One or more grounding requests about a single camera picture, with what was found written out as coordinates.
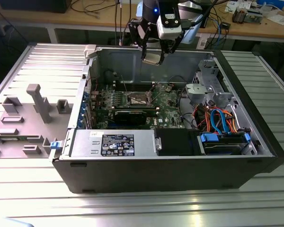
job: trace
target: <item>yellow wire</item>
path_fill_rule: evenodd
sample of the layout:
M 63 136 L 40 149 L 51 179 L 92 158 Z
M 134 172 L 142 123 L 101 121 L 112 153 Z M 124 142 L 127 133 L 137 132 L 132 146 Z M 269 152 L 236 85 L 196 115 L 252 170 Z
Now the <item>yellow wire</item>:
M 235 126 L 235 119 L 232 119 L 232 125 L 233 125 L 233 129 L 235 130 L 235 132 L 238 132 L 238 131 L 236 130 L 236 126 Z

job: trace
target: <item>green circuit board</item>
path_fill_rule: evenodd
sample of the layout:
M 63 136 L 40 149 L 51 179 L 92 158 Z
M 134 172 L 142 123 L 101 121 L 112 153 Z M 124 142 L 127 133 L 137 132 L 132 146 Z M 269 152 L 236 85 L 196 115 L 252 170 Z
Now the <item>green circuit board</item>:
M 177 103 L 177 91 L 167 84 L 157 84 L 153 91 L 116 91 L 113 86 L 106 85 L 100 91 L 95 106 L 97 129 L 154 129 L 184 128 Z M 120 110 L 142 111 L 147 113 L 143 125 L 118 125 L 114 122 L 114 113 Z

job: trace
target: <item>motherboard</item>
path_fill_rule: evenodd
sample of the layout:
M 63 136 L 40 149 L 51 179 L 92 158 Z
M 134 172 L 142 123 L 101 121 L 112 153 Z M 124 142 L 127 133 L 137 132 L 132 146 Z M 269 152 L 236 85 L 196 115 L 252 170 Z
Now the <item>motherboard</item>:
M 85 100 L 82 128 L 184 128 L 178 94 L 179 90 L 167 83 L 99 85 Z

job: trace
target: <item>cable on desk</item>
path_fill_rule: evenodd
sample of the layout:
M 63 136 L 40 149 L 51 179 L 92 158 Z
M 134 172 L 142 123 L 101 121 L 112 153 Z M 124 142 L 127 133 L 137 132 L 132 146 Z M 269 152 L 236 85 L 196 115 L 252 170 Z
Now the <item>cable on desk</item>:
M 120 0 L 120 37 L 119 46 L 122 46 L 122 0 Z
M 209 17 L 209 19 L 211 19 L 213 22 L 215 22 L 218 26 L 219 35 L 218 35 L 218 40 L 216 42 L 217 43 L 216 45 L 219 45 L 219 41 L 220 41 L 220 37 L 221 37 L 221 28 L 220 28 L 219 22 L 215 19 L 210 18 L 210 17 Z
M 129 0 L 129 18 L 128 18 L 128 22 L 126 23 L 125 25 L 125 28 L 123 30 L 123 33 L 122 33 L 122 39 L 121 39 L 121 45 L 123 45 L 123 40 L 124 40 L 124 36 L 125 36 L 125 31 L 127 29 L 127 26 L 129 24 L 129 22 L 131 22 L 131 19 L 132 19 L 132 0 Z
M 88 10 L 88 7 L 91 7 L 91 6 L 98 6 L 98 5 L 101 5 L 105 2 L 105 0 L 102 0 L 102 2 L 100 3 L 96 3 L 96 4 L 89 4 L 87 6 L 84 5 L 84 0 L 81 0 L 81 3 L 82 3 L 82 8 L 84 11 L 89 11 Z M 85 12 L 86 15 L 89 15 L 89 16 L 92 16 L 92 17 L 95 17 L 96 19 L 100 19 L 99 16 L 97 16 L 97 14 L 99 14 L 99 12 L 95 11 L 95 12 Z
M 214 9 L 215 13 L 210 13 L 210 14 L 215 15 L 215 16 L 217 17 L 217 21 L 218 21 L 218 23 L 219 23 L 219 25 L 220 25 L 220 24 L 222 23 L 222 19 L 218 16 L 217 11 L 215 10 L 215 8 L 213 8 L 213 9 Z M 215 28 L 217 29 L 217 31 L 216 31 L 216 33 L 214 34 L 214 36 L 213 36 L 213 38 L 211 39 L 211 41 L 208 42 L 208 45 L 205 47 L 205 49 L 207 49 L 207 48 L 209 47 L 209 45 L 210 45 L 211 48 L 212 48 L 213 45 L 215 45 L 215 47 L 217 47 L 218 45 L 221 45 L 221 44 L 222 44 L 222 48 L 221 48 L 221 49 L 223 49 L 223 47 L 224 47 L 224 45 L 225 45 L 225 43 L 226 43 L 227 35 L 228 35 L 229 30 L 228 30 L 228 29 L 224 29 L 224 30 L 225 30 L 225 36 L 223 36 L 220 40 L 216 40 L 215 42 L 213 42 L 213 39 L 215 38 L 215 36 L 217 35 L 217 33 L 218 33 L 218 31 L 219 31 L 218 27 L 215 26 Z
M 118 4 L 115 4 L 115 45 L 117 46 L 117 10 L 118 10 Z
M 204 12 L 204 14 L 195 22 L 191 22 L 191 26 L 196 26 L 197 24 L 200 24 L 205 18 L 208 17 L 210 14 L 210 11 L 214 7 L 214 5 L 217 3 L 218 0 L 214 0 L 213 3 L 207 8 L 207 10 Z
M 99 9 L 95 9 L 95 10 L 85 10 L 85 11 L 81 11 L 81 10 L 77 10 L 77 9 L 75 9 L 75 8 L 73 7 L 73 5 L 74 5 L 75 3 L 77 3 L 77 2 L 79 2 L 79 1 L 81 1 L 81 0 L 75 0 L 75 1 L 71 4 L 71 9 L 74 10 L 74 11 L 76 11 L 76 12 L 79 12 L 79 13 L 93 13 L 93 12 L 97 12 L 97 11 L 100 11 L 100 10 L 103 10 L 103 9 L 106 9 L 106 8 L 109 8 L 109 7 L 112 7 L 112 6 L 115 5 L 115 4 L 113 4 L 113 5 L 105 6 L 105 7 L 103 7 L 103 8 L 99 8 Z
M 231 8 L 229 8 L 228 6 L 225 6 L 225 8 L 226 8 L 226 7 L 228 8 L 228 12 L 225 12 L 225 10 L 224 10 L 224 11 L 221 11 L 220 9 L 221 9 L 222 7 L 224 7 L 224 6 L 220 6 L 220 7 L 218 8 L 218 11 L 221 12 L 221 13 L 223 13 L 223 14 L 228 14 L 229 12 L 233 12 L 233 10 L 231 10 Z
M 11 25 L 11 26 L 15 29 L 16 32 L 18 32 L 18 34 L 23 38 L 23 40 L 25 40 L 25 42 L 28 44 L 27 39 L 15 28 L 15 26 L 13 26 L 13 25 L 9 22 L 9 20 L 7 20 L 7 19 L 5 18 L 5 16 L 3 16 L 3 14 L 2 14 L 1 12 L 0 12 L 0 15 L 1 15 L 1 17 L 2 17 L 6 22 L 9 23 L 9 25 Z

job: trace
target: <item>white paper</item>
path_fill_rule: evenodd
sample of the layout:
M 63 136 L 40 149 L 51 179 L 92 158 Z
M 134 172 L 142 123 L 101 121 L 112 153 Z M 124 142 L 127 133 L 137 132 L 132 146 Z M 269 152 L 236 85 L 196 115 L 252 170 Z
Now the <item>white paper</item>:
M 272 17 L 267 17 L 267 19 L 271 20 L 273 22 L 276 22 L 280 25 L 284 25 L 284 16 L 282 16 L 282 15 L 277 14 L 277 15 L 274 15 Z
M 250 9 L 252 1 L 228 1 L 227 6 L 225 7 L 225 12 L 234 13 L 236 11 L 236 8 L 245 8 Z

